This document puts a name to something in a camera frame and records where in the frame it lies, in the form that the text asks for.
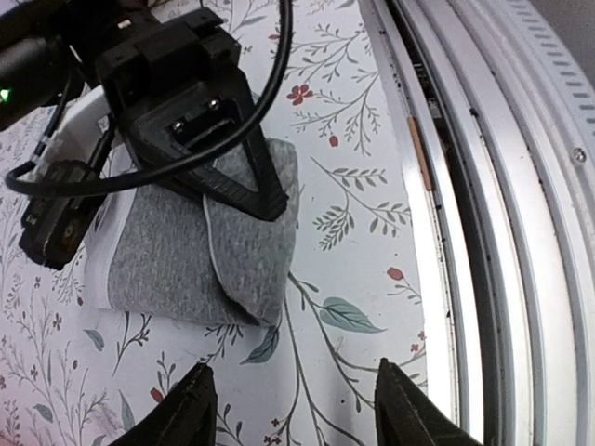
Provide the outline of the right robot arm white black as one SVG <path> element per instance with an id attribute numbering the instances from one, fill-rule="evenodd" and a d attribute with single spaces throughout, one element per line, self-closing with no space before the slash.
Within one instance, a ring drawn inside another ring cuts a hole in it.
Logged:
<path id="1" fill-rule="evenodd" d="M 85 85 L 99 88 L 137 171 L 119 177 L 27 182 L 35 153 L 6 178 L 31 197 L 90 197 L 159 183 L 264 221 L 287 195 L 260 124 L 290 56 L 293 6 L 279 5 L 280 40 L 267 84 L 253 99 L 240 44 L 200 7 L 161 22 L 144 1 L 25 1 L 1 17 L 1 126 L 46 106 L 62 110 Z"/>

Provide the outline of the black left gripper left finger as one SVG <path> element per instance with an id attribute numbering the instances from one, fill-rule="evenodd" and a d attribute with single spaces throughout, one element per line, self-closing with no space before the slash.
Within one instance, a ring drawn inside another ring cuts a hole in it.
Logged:
<path id="1" fill-rule="evenodd" d="M 218 396 L 214 372 L 195 364 L 140 423 L 112 446 L 214 446 Z"/>

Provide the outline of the grey boxer underwear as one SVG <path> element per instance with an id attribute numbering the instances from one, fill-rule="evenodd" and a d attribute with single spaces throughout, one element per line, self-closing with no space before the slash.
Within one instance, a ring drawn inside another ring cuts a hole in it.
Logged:
<path id="1" fill-rule="evenodd" d="M 84 302 L 203 325 L 276 324 L 296 245 L 298 153 L 267 144 L 288 196 L 273 222 L 160 186 L 109 195 L 85 238 Z"/>

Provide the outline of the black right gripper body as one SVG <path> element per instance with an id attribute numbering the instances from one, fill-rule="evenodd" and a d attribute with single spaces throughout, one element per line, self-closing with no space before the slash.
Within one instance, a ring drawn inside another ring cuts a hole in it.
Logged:
<path id="1" fill-rule="evenodd" d="M 147 7 L 102 23 L 95 72 L 123 130 L 218 130 L 242 122 L 239 43 L 202 7 L 160 22 Z"/>

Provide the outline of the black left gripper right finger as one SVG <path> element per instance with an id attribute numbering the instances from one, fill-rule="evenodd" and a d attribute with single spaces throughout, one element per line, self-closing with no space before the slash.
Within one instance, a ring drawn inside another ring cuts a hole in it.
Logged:
<path id="1" fill-rule="evenodd" d="M 379 446 L 478 446 L 395 363 L 380 360 L 375 388 Z"/>

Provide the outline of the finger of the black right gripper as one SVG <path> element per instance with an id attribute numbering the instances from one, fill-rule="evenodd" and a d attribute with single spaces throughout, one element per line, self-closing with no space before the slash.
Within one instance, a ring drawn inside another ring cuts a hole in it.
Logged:
<path id="1" fill-rule="evenodd" d="M 212 147 L 231 136 L 255 110 L 239 69 L 176 87 L 140 100 L 125 112 L 128 151 L 139 168 L 161 167 L 196 155 L 199 164 L 184 168 L 161 185 L 193 200 L 207 196 L 263 221 L 277 219 L 288 204 L 271 152 L 258 125 L 231 145 L 240 154 L 253 186 L 223 171 L 226 150 Z"/>

